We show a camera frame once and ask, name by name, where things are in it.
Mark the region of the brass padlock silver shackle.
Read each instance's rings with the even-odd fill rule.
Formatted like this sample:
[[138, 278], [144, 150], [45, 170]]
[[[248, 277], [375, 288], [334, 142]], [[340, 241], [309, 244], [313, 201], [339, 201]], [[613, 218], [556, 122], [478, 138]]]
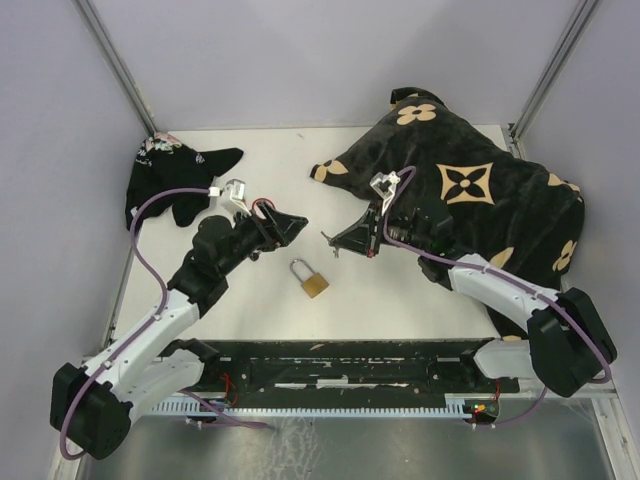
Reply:
[[304, 259], [293, 259], [289, 270], [310, 298], [317, 297], [329, 287], [329, 282]]

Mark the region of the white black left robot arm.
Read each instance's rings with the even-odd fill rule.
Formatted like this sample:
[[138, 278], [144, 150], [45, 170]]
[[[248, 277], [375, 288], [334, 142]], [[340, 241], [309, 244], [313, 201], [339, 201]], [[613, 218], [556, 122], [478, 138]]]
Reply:
[[131, 427], [167, 397], [195, 385], [209, 390], [221, 378], [215, 349], [180, 334], [205, 316], [228, 289], [228, 275], [256, 253], [292, 243], [305, 217], [269, 204], [260, 213], [208, 216], [192, 248], [150, 311], [127, 333], [81, 366], [54, 375], [50, 424], [67, 460], [111, 455]]

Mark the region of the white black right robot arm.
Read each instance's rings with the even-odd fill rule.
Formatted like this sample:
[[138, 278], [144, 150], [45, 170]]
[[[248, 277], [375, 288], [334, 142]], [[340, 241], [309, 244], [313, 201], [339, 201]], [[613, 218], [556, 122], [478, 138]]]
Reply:
[[372, 258], [384, 244], [418, 256], [433, 283], [479, 301], [523, 331], [521, 339], [489, 340], [458, 368], [467, 389], [481, 391], [499, 378], [538, 379], [561, 397], [611, 377], [617, 350], [588, 294], [557, 291], [525, 281], [472, 253], [453, 236], [454, 220], [443, 201], [423, 198], [398, 222], [383, 201], [329, 238], [334, 250]]

